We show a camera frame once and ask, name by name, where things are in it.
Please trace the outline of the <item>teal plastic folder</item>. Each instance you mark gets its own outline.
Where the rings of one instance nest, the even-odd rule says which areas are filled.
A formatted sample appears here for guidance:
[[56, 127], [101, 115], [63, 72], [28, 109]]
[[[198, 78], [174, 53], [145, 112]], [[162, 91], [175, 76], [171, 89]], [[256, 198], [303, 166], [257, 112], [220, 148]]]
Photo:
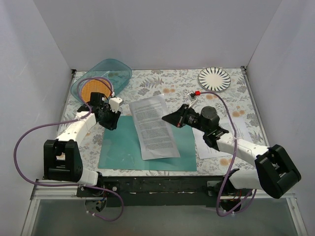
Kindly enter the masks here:
[[105, 130], [98, 162], [100, 169], [197, 171], [195, 141], [192, 128], [172, 127], [179, 158], [143, 160], [133, 118], [121, 116], [117, 129]]

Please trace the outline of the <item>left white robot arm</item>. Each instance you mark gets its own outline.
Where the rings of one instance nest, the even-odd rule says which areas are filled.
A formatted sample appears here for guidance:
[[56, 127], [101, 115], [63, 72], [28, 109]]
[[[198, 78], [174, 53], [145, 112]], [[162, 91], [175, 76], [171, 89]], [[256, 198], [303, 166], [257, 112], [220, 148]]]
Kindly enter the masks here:
[[79, 147], [97, 123], [108, 130], [117, 128], [123, 102], [119, 97], [106, 100], [103, 93], [91, 93], [89, 102], [77, 110], [74, 122], [56, 139], [44, 143], [44, 177], [86, 184], [93, 196], [101, 196], [105, 185], [98, 180], [98, 172], [83, 167]]

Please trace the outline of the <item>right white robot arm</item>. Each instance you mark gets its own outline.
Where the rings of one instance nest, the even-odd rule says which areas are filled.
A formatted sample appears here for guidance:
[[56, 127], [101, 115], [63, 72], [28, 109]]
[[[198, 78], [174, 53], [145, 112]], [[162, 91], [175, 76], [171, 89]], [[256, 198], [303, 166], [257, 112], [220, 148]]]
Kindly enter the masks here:
[[215, 108], [206, 106], [197, 113], [188, 104], [162, 117], [165, 122], [181, 128], [188, 125], [203, 132], [205, 144], [220, 152], [235, 154], [237, 158], [255, 167], [253, 170], [233, 169], [214, 187], [227, 195], [240, 189], [257, 189], [279, 199], [301, 180], [301, 174], [280, 145], [261, 146], [243, 139], [236, 139], [228, 130], [220, 127], [220, 118]]

